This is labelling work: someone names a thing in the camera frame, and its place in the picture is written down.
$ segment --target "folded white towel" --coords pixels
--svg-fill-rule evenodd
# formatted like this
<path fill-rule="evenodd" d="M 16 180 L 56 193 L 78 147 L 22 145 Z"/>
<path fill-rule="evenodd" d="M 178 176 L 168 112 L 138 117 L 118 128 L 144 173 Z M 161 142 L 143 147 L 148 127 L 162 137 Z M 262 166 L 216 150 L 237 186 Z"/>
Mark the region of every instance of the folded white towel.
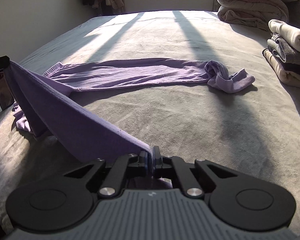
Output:
<path fill-rule="evenodd" d="M 300 29 L 279 20 L 270 20 L 269 28 L 278 33 L 290 46 L 300 52 Z"/>

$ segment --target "folded comforter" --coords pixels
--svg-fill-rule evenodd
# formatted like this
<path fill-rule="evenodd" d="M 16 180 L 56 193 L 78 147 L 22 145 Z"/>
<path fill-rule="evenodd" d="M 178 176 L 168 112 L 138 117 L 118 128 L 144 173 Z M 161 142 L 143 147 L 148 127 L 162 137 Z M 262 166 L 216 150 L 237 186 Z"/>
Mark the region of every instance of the folded comforter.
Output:
<path fill-rule="evenodd" d="M 268 22 L 277 19 L 287 22 L 289 12 L 281 0 L 218 0 L 221 21 L 257 27 L 270 31 Z"/>

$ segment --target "round black pad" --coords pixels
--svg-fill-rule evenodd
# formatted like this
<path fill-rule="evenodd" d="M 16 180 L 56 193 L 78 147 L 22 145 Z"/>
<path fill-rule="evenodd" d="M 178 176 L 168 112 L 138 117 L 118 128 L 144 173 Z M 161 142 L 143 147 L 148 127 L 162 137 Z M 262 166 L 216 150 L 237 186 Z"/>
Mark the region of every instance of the round black pad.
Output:
<path fill-rule="evenodd" d="M 67 196 L 55 189 L 40 190 L 30 196 L 30 205 L 39 210 L 53 210 L 66 202 Z"/>
<path fill-rule="evenodd" d="M 246 189 L 237 194 L 239 205 L 250 210 L 263 210 L 270 207 L 273 197 L 263 190 Z"/>
<path fill-rule="evenodd" d="M 296 210 L 284 188 L 250 176 L 222 179 L 209 200 L 221 220 L 247 231 L 271 231 L 288 226 Z"/>
<path fill-rule="evenodd" d="M 68 228 L 83 219 L 92 206 L 93 198 L 85 185 L 67 177 L 19 187 L 6 202 L 12 223 L 35 232 Z"/>

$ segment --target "bed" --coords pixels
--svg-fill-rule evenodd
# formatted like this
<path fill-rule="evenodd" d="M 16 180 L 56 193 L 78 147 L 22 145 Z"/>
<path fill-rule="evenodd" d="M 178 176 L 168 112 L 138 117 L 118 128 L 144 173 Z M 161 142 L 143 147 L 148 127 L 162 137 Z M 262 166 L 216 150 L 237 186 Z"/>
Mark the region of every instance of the bed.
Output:
<path fill-rule="evenodd" d="M 43 74 L 64 64 L 166 57 L 216 60 L 230 73 L 256 78 L 226 94 L 207 85 L 138 87 L 74 93 L 71 98 L 162 154 L 197 158 L 277 183 L 297 201 L 290 228 L 300 234 L 300 89 L 280 83 L 262 56 L 270 33 L 229 25 L 216 13 L 158 11 L 96 17 L 44 45 L 23 61 Z M 5 200 L 16 187 L 78 164 L 54 138 L 36 141 L 16 130 L 11 108 L 0 113 L 0 224 L 12 226 Z"/>

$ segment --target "black device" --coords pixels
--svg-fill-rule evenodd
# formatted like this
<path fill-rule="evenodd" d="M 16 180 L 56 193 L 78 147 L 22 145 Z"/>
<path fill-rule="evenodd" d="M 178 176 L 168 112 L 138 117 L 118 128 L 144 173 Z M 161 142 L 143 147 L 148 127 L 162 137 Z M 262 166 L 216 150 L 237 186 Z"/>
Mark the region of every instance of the black device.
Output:
<path fill-rule="evenodd" d="M 172 189 L 129 188 L 137 177 Z M 186 163 L 159 147 L 98 159 L 14 190 L 8 240 L 300 239 L 288 226 L 296 202 L 283 187 L 208 160 Z"/>
<path fill-rule="evenodd" d="M 3 70 L 9 66 L 9 64 L 10 59 L 7 56 L 0 57 L 0 107 L 2 110 L 7 109 L 14 102 L 3 72 Z"/>

